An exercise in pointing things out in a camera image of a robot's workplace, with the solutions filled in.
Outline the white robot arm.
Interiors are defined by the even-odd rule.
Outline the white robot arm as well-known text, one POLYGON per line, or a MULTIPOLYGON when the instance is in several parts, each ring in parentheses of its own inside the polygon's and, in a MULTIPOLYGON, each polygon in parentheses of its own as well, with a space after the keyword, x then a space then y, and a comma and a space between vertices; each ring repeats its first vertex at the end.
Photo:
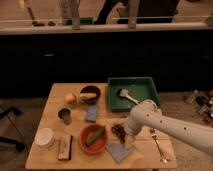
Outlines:
POLYGON ((124 129, 129 136, 138 135, 144 126, 164 132, 213 156, 213 128, 159 114, 152 100, 135 105, 124 121, 124 129))

